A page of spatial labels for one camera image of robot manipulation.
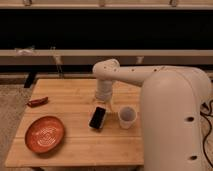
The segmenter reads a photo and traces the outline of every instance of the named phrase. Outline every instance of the floor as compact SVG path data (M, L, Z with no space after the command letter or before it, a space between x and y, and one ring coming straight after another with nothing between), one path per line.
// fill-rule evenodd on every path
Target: floor
M23 88L23 84L27 75L10 76L0 75L0 171L31 171L30 168L5 168L4 161L11 146L13 137L15 136L17 127L22 118L26 102L29 100L34 88L34 84L30 88ZM208 125L204 119L202 122L202 132L206 134ZM213 133L210 135L206 143L208 155L213 161ZM213 169L207 164L205 158L206 171ZM78 167L78 168L45 168L47 171L133 171L135 167Z

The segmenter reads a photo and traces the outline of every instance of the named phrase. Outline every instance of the table leg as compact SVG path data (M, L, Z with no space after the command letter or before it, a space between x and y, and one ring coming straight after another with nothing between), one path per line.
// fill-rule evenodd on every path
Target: table leg
M40 168L40 167L31 167L31 169L33 171L45 171L44 169Z

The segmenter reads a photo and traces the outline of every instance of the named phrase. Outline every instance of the red pepper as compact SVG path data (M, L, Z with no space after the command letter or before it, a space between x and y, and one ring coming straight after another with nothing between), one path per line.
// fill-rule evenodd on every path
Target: red pepper
M35 100L30 100L27 105L29 107L36 107L36 106L40 106L40 105L44 105L48 103L48 97L44 97L41 99L35 99Z

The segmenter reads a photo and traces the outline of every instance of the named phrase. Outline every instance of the cable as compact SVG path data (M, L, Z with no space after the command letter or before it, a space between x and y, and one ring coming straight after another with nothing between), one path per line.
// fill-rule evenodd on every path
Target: cable
M207 152L206 152L206 148L205 148L205 144L206 144L206 141L209 137L209 135L211 134L212 132L212 124L211 124L211 121L207 118L207 117L213 117L212 114L212 103L213 103L213 100L211 100L209 102L209 112L208 113L203 113L200 111L200 115L208 122L209 124L209 130L207 132L207 134L204 136L203 138L203 153L204 153L204 156L206 157L206 160L207 162L209 163L209 165L213 168L213 163L211 162L211 160L209 159L208 155L207 155Z

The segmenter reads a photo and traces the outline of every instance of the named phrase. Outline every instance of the red object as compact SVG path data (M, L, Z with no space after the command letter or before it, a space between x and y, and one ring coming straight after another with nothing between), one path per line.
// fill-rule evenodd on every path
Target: red object
M44 97L44 98L41 98L41 99L36 99L36 100L30 100L27 105L29 107L36 107L36 106L40 106L40 105L43 105L43 104L46 104L48 103L48 97Z
M63 123L56 117L45 116L30 125L25 134L25 144L35 153L45 153L56 147L63 136Z

